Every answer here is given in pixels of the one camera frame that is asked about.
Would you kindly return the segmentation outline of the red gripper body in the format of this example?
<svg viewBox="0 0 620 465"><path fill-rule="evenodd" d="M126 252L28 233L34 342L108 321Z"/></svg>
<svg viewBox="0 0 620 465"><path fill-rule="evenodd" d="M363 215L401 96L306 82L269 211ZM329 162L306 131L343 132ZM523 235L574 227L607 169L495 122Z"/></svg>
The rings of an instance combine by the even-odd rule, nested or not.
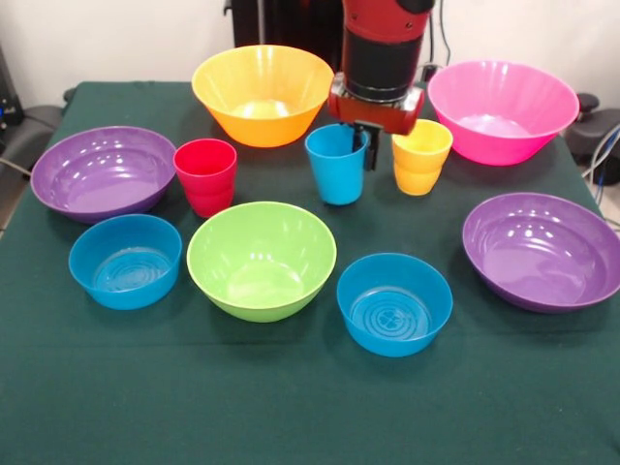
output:
<svg viewBox="0 0 620 465"><path fill-rule="evenodd" d="M345 87L345 75L333 78L327 99L331 114L341 122L379 128L388 134L408 135L423 108L424 92L412 86L394 102L380 103L360 99Z"/></svg>

